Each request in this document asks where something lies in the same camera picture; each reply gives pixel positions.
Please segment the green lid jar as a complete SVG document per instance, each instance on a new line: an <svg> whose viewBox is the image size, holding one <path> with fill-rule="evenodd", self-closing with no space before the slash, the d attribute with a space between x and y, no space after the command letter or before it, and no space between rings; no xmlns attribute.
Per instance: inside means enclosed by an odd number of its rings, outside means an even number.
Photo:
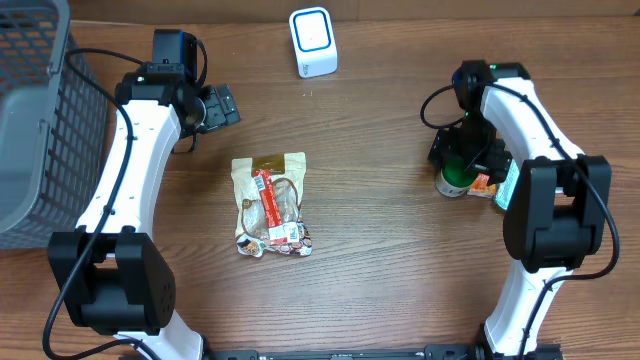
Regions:
<svg viewBox="0 0 640 360"><path fill-rule="evenodd" d="M451 159L440 167L435 186L443 196L456 198L467 193L477 176L476 171L466 169L462 160Z"/></svg>

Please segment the orange tissue pack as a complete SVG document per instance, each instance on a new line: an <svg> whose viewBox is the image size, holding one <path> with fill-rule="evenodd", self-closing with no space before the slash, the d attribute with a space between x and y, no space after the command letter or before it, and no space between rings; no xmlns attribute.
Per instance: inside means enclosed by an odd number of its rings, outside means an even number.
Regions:
<svg viewBox="0 0 640 360"><path fill-rule="evenodd" d="M467 194L482 198L493 198L496 195L497 187L489 184L489 176L479 174L467 190Z"/></svg>

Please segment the teal tissue pack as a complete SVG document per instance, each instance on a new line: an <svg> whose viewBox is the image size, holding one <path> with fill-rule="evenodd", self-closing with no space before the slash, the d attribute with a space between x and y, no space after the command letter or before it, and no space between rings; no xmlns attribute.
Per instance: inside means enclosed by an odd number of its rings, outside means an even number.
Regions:
<svg viewBox="0 0 640 360"><path fill-rule="evenodd" d="M496 194L494 195L494 202L504 211L509 207L519 174L519 167L517 163L512 160L505 180L497 186Z"/></svg>

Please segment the beige brown snack bag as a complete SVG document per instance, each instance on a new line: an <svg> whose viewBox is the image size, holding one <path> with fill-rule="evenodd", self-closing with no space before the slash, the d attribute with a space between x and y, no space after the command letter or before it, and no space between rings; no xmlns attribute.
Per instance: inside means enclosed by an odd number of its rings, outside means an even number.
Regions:
<svg viewBox="0 0 640 360"><path fill-rule="evenodd" d="M268 169L271 173L282 220L297 222L298 243L280 246L269 244L265 212L253 179L253 173L262 169ZM235 241L240 254L259 258L266 252L292 256L309 256L312 253L311 236L301 215L305 174L306 155L303 152L232 161L231 177L238 208Z"/></svg>

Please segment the red snack stick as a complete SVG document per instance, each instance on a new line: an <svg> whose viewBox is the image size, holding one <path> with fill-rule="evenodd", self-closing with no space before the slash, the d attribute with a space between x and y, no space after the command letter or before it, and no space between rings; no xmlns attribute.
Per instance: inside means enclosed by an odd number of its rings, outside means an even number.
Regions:
<svg viewBox="0 0 640 360"><path fill-rule="evenodd" d="M298 243L300 236L297 222L284 222L282 220L270 171L268 169L255 171L253 179L265 212L269 244L271 246L280 246Z"/></svg>

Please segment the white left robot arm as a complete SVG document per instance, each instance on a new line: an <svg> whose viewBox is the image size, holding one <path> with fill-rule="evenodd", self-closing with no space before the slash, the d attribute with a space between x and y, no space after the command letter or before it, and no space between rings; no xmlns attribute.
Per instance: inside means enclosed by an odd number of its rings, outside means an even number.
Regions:
<svg viewBox="0 0 640 360"><path fill-rule="evenodd" d="M129 345L141 359L210 359L207 339L176 311L174 275L152 239L167 161L178 141L236 124L230 89L206 81L203 43L158 29L152 57L125 74L108 100L116 128L98 186L75 228L51 235L55 310Z"/></svg>

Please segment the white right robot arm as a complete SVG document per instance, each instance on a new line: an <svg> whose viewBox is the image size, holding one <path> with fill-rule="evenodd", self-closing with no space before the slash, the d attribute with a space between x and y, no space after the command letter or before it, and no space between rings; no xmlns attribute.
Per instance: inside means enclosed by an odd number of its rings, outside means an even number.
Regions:
<svg viewBox="0 0 640 360"><path fill-rule="evenodd" d="M519 170L503 218L512 258L498 303L473 344L428 345L427 359L559 359L539 329L560 287L601 278L620 255L608 208L612 171L558 128L519 63L467 60L453 73L463 116L435 126L428 160L447 197L466 193L481 174L505 184Z"/></svg>

